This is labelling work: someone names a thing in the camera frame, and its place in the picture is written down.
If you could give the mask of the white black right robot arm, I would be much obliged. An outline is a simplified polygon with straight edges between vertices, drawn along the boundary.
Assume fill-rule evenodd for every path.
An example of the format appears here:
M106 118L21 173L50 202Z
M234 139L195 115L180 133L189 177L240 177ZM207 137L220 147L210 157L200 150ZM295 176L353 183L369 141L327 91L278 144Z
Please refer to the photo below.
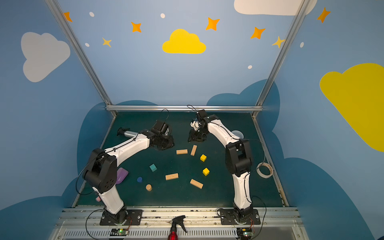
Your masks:
M214 135L226 149L225 164L234 181L234 216L239 224L244 224L254 213L250 194L250 174L253 154L250 142L241 139L224 126L216 115L208 115L205 110L197 111L191 121L189 142L203 142L208 134Z

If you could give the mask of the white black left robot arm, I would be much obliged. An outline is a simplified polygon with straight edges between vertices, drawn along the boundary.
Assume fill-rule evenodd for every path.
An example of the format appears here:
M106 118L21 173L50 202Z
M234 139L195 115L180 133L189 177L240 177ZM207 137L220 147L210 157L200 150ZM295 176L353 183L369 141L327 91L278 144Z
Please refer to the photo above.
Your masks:
M142 130L119 145L92 151L82 172L82 178L98 194L104 204L101 225L123 226L133 222L116 187L119 165L148 148L163 151L173 146L174 139L170 131L166 130L163 134L156 130Z

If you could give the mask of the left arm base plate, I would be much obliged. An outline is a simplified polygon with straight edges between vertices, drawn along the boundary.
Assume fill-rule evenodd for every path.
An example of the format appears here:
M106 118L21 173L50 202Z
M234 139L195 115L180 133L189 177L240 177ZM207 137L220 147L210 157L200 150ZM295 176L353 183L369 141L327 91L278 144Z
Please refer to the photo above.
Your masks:
M139 226L143 210L121 209L117 214L104 210L100 226Z

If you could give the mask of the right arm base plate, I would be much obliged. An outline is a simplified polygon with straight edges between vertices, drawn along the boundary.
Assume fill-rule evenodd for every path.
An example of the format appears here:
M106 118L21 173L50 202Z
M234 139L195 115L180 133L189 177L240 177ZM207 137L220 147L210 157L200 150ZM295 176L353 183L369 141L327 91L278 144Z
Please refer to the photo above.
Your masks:
M234 209L220 208L217 214L222 225L261 225L260 215L256 209L250 214L241 215Z

